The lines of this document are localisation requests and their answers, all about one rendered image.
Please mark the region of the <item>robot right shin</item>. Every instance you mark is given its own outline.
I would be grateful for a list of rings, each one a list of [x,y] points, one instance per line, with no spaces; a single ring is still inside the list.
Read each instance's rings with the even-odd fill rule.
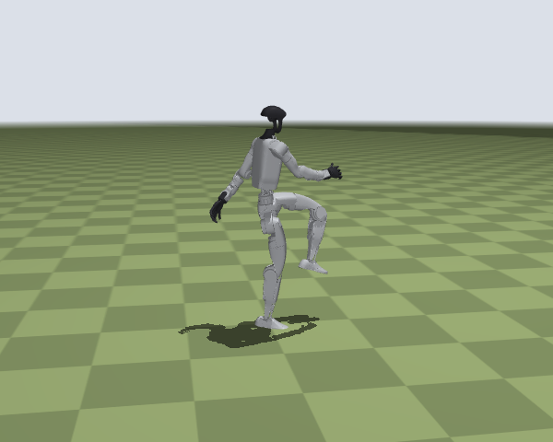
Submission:
[[[264,289],[263,289],[263,300],[265,301],[265,318],[266,321],[271,321],[272,313],[277,302],[277,297],[279,293],[281,277],[277,279],[277,273],[273,269],[268,269],[264,273]],[[271,315],[269,317],[269,314]],[[269,318],[269,319],[268,319]]]

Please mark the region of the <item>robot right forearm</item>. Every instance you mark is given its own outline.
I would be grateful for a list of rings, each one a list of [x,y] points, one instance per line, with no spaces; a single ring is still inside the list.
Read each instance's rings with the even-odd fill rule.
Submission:
[[[305,180],[316,180],[316,181],[321,181],[327,177],[330,177],[328,169],[314,170],[314,169],[309,169],[305,166],[300,167],[300,175],[303,176]]]

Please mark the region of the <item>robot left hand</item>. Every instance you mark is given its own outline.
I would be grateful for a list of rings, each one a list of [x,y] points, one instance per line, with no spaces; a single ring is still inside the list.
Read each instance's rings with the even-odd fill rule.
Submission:
[[[210,216],[212,218],[212,220],[217,223],[216,221],[216,217],[217,217],[217,214],[218,214],[218,219],[220,220],[221,219],[221,216],[220,216],[220,212],[221,212],[221,209],[223,207],[223,204],[226,204],[226,200],[224,199],[227,195],[227,192],[223,192],[220,194],[220,196],[218,197],[218,201],[216,201],[214,204],[213,204],[213,207],[210,209]]]

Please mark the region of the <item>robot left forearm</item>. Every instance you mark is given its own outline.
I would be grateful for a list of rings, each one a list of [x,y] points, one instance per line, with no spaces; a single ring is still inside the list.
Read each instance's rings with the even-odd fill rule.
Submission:
[[[243,178],[241,178],[241,176],[239,175],[239,171],[237,171],[234,174],[233,180],[230,182],[229,186],[226,188],[226,190],[223,191],[223,192],[227,192],[227,195],[224,198],[226,202],[229,201],[231,196],[233,196],[236,193],[236,191],[239,189],[242,183],[243,183]]]

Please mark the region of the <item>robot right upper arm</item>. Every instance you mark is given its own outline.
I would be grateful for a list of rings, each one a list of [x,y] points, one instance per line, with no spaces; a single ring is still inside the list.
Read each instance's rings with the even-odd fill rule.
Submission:
[[[300,167],[304,166],[298,166],[297,161],[294,156],[289,152],[288,146],[283,142],[273,142],[268,149],[272,152],[272,154],[281,159],[281,161],[285,164],[285,166],[292,172],[292,174],[296,178],[303,178],[303,176],[300,175]],[[306,166],[305,166],[306,167]]]

